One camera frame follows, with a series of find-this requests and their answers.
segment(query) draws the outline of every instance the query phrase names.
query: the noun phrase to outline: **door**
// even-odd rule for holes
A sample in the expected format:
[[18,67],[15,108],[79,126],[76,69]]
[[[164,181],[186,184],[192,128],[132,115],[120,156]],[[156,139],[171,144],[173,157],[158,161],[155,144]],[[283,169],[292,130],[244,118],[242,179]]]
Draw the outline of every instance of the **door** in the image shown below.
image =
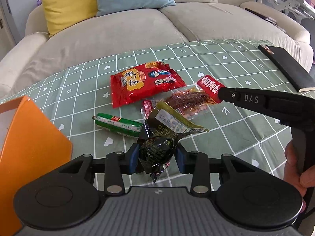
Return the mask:
[[0,61],[15,46],[15,42],[4,18],[0,3]]

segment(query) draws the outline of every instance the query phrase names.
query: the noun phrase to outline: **beige sofa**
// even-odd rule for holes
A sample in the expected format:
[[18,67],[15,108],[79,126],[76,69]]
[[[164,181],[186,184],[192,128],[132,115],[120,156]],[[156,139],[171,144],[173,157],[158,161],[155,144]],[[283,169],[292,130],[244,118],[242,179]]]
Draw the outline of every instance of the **beige sofa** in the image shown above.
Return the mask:
[[[27,20],[26,37],[0,62],[0,98],[67,67],[105,56],[179,42],[211,39],[269,40],[307,71],[313,61],[309,32],[255,0],[175,0],[176,6],[122,11],[91,18],[49,39],[42,6]],[[287,34],[245,11],[276,19]]]

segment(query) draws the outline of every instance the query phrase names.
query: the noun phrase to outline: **candy wrapper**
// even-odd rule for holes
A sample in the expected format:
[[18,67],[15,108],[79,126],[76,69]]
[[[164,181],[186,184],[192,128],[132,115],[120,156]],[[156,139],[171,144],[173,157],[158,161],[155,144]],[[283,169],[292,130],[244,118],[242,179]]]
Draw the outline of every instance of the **candy wrapper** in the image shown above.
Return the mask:
[[184,118],[167,103],[158,102],[145,120],[137,141],[140,145],[139,162],[143,170],[155,182],[168,167],[180,139],[207,131],[209,130]]
[[196,115],[209,112],[209,105],[220,103],[215,95],[219,87],[224,87],[224,85],[216,81],[210,75],[206,75],[205,77],[187,87],[172,90],[172,93],[166,98],[144,100],[141,109],[142,117],[144,119],[148,118],[150,112],[159,101],[165,101],[170,107],[189,120],[195,118]]
[[142,64],[111,75],[113,108],[184,86],[185,82],[168,64]]

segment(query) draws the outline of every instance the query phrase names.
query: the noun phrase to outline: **human hand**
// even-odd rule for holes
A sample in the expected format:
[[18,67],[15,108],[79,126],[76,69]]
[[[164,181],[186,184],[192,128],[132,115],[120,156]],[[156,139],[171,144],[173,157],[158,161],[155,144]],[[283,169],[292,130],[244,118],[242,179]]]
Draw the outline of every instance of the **human hand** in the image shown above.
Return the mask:
[[[315,186],[315,165],[304,171],[301,175],[299,174],[297,169],[297,155],[292,140],[287,144],[284,155],[287,158],[287,162],[284,167],[283,180],[298,189],[303,197],[308,187]],[[301,212],[305,210],[305,206],[305,201],[303,200]]]

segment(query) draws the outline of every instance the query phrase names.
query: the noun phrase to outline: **gray ridged panel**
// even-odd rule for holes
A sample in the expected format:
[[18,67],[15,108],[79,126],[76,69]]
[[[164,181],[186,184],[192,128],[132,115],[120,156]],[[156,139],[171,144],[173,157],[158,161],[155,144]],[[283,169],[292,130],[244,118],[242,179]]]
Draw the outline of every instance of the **gray ridged panel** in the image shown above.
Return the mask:
[[24,227],[17,233],[17,236],[109,235],[300,236],[292,227],[274,232],[239,228],[222,218],[208,199],[193,197],[184,187],[132,187],[125,196],[109,198],[97,215],[77,227],[62,231]]

